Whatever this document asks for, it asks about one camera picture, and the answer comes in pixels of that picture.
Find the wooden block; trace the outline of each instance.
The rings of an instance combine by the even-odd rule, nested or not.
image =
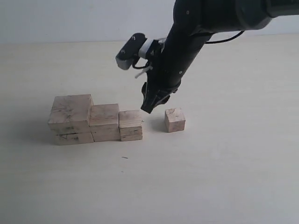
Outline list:
[[[120,140],[118,104],[92,106],[90,129],[95,142]]]
[[[169,133],[183,131],[185,122],[182,109],[176,108],[165,111],[165,124]]]
[[[120,112],[121,141],[142,139],[142,117],[140,111]]]
[[[93,143],[93,136],[89,133],[55,135],[55,142],[59,146]]]
[[[48,125],[56,134],[89,133],[92,96],[55,97]]]

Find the robotic arm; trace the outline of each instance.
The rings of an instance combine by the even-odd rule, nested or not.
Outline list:
[[[116,61],[123,70],[146,69],[141,109],[151,113],[178,90],[183,75],[214,34],[263,29],[275,17],[298,14],[299,0],[176,0],[166,40],[134,34]],[[148,62],[138,68],[140,58]]]

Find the small wooden cube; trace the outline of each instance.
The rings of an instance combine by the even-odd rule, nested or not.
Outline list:
[[[183,131],[185,122],[186,119],[181,108],[165,111],[165,124],[169,133]]]
[[[142,117],[140,111],[120,112],[121,141],[142,139]]]
[[[120,140],[118,104],[92,106],[90,129],[95,142]]]
[[[59,146],[93,143],[93,136],[89,133],[55,135],[55,142]]]
[[[48,125],[56,134],[90,133],[89,117],[92,96],[55,97]]]

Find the table surface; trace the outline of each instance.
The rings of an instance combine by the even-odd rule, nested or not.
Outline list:
[[[0,45],[0,223],[299,223],[299,35],[205,46],[144,140],[55,146],[55,96],[142,104],[122,42]],[[186,130],[165,133],[165,109]]]

